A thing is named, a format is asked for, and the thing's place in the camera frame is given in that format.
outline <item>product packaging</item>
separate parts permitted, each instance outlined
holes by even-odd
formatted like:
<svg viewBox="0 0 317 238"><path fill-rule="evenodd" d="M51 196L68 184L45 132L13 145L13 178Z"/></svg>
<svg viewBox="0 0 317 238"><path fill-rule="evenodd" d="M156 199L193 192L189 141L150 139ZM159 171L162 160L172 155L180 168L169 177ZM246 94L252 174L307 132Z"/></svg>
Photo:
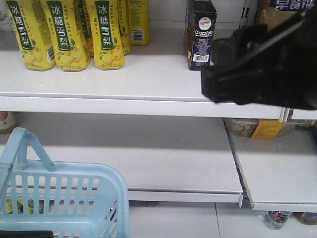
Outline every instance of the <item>product packaging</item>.
<svg viewBox="0 0 317 238"><path fill-rule="evenodd" d="M81 71L90 61L78 9L79 0L41 0L54 47L56 65Z"/></svg>
<svg viewBox="0 0 317 238"><path fill-rule="evenodd" d="M217 12L210 0L188 0L185 47L190 70L211 64L211 45Z"/></svg>
<svg viewBox="0 0 317 238"><path fill-rule="evenodd" d="M310 226L317 225L317 213L296 212L295 215L297 219L305 225L310 225Z"/></svg>
<svg viewBox="0 0 317 238"><path fill-rule="evenodd" d="M292 212L267 211L264 216L264 223L271 230L279 230L285 225L291 215Z"/></svg>
<svg viewBox="0 0 317 238"><path fill-rule="evenodd" d="M95 65L102 70L124 66L118 0L86 0L93 32Z"/></svg>
<svg viewBox="0 0 317 238"><path fill-rule="evenodd" d="M83 28L84 36L87 43L88 54L90 58L93 58L94 57L93 35L91 33L88 9L87 9L85 0L79 0L78 9L79 9L81 26Z"/></svg>
<svg viewBox="0 0 317 238"><path fill-rule="evenodd" d="M243 137L275 138L310 125L309 120L289 120L280 123L274 119L225 118L226 129Z"/></svg>
<svg viewBox="0 0 317 238"><path fill-rule="evenodd" d="M127 0L118 0L118 14L119 14L119 26L121 33L121 43L123 54L130 53L130 38L129 38L129 17L128 17L128 3Z"/></svg>
<svg viewBox="0 0 317 238"><path fill-rule="evenodd" d="M49 27L40 0L7 0L24 65L44 71L55 66Z"/></svg>
<svg viewBox="0 0 317 238"><path fill-rule="evenodd" d="M145 46L150 43L149 0L127 0L132 45Z"/></svg>
<svg viewBox="0 0 317 238"><path fill-rule="evenodd" d="M261 0L259 24L272 29L303 8L313 8L315 0Z"/></svg>

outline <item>plastic basket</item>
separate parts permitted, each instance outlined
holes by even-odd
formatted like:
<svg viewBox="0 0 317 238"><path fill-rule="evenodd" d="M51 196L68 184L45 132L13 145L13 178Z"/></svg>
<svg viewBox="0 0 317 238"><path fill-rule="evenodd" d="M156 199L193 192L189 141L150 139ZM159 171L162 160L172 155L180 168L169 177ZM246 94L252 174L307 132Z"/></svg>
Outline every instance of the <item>plastic basket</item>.
<svg viewBox="0 0 317 238"><path fill-rule="evenodd" d="M41 160L26 159L28 144ZM106 165L53 163L23 128L13 131L0 159L0 205L0 230L49 230L55 238L130 236L121 174Z"/></svg>

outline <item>plastic bottle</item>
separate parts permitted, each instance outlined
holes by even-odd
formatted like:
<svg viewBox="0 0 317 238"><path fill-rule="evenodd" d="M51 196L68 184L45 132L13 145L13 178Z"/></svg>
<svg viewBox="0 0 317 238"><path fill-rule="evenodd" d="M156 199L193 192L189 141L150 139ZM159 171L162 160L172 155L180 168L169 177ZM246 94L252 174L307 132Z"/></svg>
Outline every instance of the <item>plastic bottle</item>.
<svg viewBox="0 0 317 238"><path fill-rule="evenodd" d="M296 217L305 225L317 225L317 213L297 212Z"/></svg>
<svg viewBox="0 0 317 238"><path fill-rule="evenodd" d="M0 111L0 134L10 134L18 127L13 112Z"/></svg>
<svg viewBox="0 0 317 238"><path fill-rule="evenodd" d="M12 22L3 0L0 0L0 30L13 31Z"/></svg>
<svg viewBox="0 0 317 238"><path fill-rule="evenodd" d="M264 223L272 230L281 229L292 212L267 211L264 216Z"/></svg>

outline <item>basket handle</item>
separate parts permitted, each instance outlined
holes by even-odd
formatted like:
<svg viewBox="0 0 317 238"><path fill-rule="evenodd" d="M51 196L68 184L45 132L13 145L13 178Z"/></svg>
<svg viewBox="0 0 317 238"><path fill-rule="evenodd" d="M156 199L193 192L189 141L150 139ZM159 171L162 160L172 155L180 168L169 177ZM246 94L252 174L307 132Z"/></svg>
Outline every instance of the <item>basket handle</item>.
<svg viewBox="0 0 317 238"><path fill-rule="evenodd" d="M23 169L27 167L26 154L28 144L32 146L48 171L53 172L56 170L55 165L44 150L38 138L27 129L21 127L15 128L9 137L2 156L0 157L0 209L3 205L6 188L8 187L9 177L15 159L17 159L18 164Z"/></svg>

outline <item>chocofalo box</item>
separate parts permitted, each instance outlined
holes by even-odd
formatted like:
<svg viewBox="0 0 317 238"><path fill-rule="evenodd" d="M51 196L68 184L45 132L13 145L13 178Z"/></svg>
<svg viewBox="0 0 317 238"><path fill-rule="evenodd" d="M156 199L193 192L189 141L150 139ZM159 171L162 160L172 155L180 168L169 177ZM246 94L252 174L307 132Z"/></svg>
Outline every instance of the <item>chocofalo box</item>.
<svg viewBox="0 0 317 238"><path fill-rule="evenodd" d="M187 0L185 47L190 70L211 64L217 11L210 0Z"/></svg>

